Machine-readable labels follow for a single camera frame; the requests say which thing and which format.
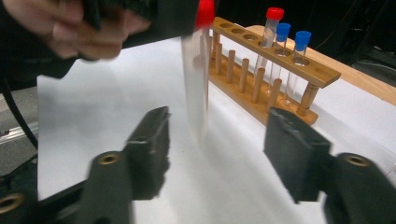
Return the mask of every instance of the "test tube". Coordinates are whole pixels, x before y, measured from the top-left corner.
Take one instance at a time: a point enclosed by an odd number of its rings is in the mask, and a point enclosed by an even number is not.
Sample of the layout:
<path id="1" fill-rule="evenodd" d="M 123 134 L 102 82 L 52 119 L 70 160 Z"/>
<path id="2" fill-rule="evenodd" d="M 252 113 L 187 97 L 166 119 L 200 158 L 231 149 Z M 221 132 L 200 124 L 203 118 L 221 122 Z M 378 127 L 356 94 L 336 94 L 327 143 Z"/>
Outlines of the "test tube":
<path id="1" fill-rule="evenodd" d="M 264 27 L 264 34 L 262 35 L 261 46 L 264 48 L 271 48 L 274 44 L 276 27 L 279 21 L 283 18 L 284 10 L 279 7 L 269 7 L 267 9 L 266 18 L 267 21 Z M 261 55 L 257 57 L 256 67 L 254 68 L 254 75 L 256 76 L 257 71 L 260 67 L 265 69 L 267 65 L 267 59 L 263 58 Z"/>
<path id="2" fill-rule="evenodd" d="M 190 131 L 199 146 L 205 140 L 209 82 L 209 28 L 214 20 L 214 1 L 200 0 L 195 30 L 181 37 L 184 87 Z"/>
<path id="3" fill-rule="evenodd" d="M 311 38 L 310 32 L 299 31 L 296 33 L 295 46 L 294 46 L 293 58 L 292 58 L 294 64 L 299 66 L 308 65 L 308 61 L 305 59 L 305 52 L 310 38 Z M 284 105 L 292 105 L 297 80 L 298 80 L 298 76 L 292 72 L 289 72 L 288 82 L 286 84 L 285 94 L 283 98 Z"/>
<path id="4" fill-rule="evenodd" d="M 288 23 L 280 23 L 276 28 L 276 43 L 278 44 L 278 47 L 275 50 L 275 54 L 279 57 L 286 57 L 289 55 L 289 52 L 286 51 L 286 42 L 288 41 L 289 30 L 290 24 Z M 271 66 L 270 80 L 268 82 L 268 93 L 271 92 L 275 79 L 279 78 L 280 71 L 281 66 L 277 63 L 273 63 Z"/>

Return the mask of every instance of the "red cap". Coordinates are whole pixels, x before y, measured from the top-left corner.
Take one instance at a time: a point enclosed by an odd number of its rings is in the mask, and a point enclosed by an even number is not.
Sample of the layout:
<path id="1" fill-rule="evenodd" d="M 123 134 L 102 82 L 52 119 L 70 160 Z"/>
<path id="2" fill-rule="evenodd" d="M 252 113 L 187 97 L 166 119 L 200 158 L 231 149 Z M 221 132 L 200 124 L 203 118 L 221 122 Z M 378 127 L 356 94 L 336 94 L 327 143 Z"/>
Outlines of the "red cap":
<path id="1" fill-rule="evenodd" d="M 200 0 L 197 12 L 197 20 L 195 28 L 200 29 L 210 26 L 215 19 L 215 3 L 214 0 Z"/>
<path id="2" fill-rule="evenodd" d="M 267 10 L 267 19 L 280 21 L 283 19 L 284 10 L 280 7 L 268 7 Z"/>

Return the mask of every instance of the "blue test tube cap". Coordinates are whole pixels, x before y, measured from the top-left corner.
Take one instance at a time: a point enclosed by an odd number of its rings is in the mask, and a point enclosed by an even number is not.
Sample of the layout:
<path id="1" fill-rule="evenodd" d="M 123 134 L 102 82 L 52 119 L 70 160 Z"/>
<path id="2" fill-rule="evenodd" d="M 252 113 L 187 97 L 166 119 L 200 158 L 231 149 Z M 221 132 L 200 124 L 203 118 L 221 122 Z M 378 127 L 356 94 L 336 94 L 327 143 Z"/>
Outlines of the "blue test tube cap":
<path id="1" fill-rule="evenodd" d="M 277 42 L 284 42 L 288 38 L 290 31 L 290 24 L 288 23 L 280 23 L 276 27 L 276 41 Z"/>
<path id="2" fill-rule="evenodd" d="M 309 40 L 311 39 L 311 33 L 307 31 L 299 31 L 296 33 L 295 38 L 295 49 L 303 51 L 308 46 Z"/>

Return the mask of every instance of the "wooden test tube rack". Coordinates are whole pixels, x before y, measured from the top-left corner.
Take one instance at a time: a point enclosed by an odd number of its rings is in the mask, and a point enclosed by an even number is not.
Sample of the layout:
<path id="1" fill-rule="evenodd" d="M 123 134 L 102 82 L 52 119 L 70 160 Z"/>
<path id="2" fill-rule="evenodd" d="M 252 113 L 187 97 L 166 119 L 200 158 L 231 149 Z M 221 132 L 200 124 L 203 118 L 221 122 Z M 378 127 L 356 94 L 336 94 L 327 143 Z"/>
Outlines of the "wooden test tube rack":
<path id="1" fill-rule="evenodd" d="M 327 67 L 321 63 L 317 63 L 312 59 L 306 58 L 308 65 L 300 66 L 292 61 L 292 51 L 288 56 L 280 57 L 275 53 L 277 46 L 271 48 L 261 47 L 262 36 L 256 35 L 230 21 L 216 17 L 212 26 L 212 48 L 209 62 L 209 80 L 219 89 L 229 95 L 234 101 L 246 109 L 253 117 L 258 119 L 264 125 L 268 120 L 268 109 L 271 106 L 286 109 L 297 115 L 307 124 L 313 124 L 318 119 L 318 115 L 309 108 L 314 102 L 318 93 L 318 88 L 325 88 L 337 80 L 341 73 Z M 281 91 L 271 91 L 267 93 L 268 83 L 261 82 L 261 86 L 256 90 L 254 88 L 254 75 L 248 71 L 248 59 L 244 59 L 242 64 L 235 63 L 233 57 L 234 50 L 230 50 L 229 57 L 222 54 L 222 45 L 220 36 L 224 35 L 254 51 L 262 57 L 273 63 L 277 63 L 281 67 L 291 71 L 298 77 L 308 81 L 301 102 L 293 100 L 292 105 L 284 105 L 282 103 L 284 93 Z"/>

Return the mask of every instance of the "white surface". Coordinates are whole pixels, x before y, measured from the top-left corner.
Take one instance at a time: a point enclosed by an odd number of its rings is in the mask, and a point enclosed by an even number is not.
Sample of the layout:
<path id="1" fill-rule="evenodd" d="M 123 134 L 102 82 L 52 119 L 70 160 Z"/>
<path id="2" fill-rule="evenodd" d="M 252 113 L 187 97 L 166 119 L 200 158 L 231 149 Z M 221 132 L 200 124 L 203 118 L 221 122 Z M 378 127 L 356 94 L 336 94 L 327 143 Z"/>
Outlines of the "white surface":
<path id="1" fill-rule="evenodd" d="M 111 62 L 77 62 L 62 80 L 40 77 L 38 98 L 41 199 L 84 180 L 92 158 L 122 150 L 146 112 L 169 105 L 171 169 L 159 198 L 135 202 L 136 223 L 325 223 L 322 201 L 296 205 L 283 188 L 262 153 L 265 127 L 213 85 L 206 147 L 196 147 L 178 38 L 126 49 Z M 313 110 L 334 153 L 392 168 L 394 106 L 339 80 L 319 91 Z"/>

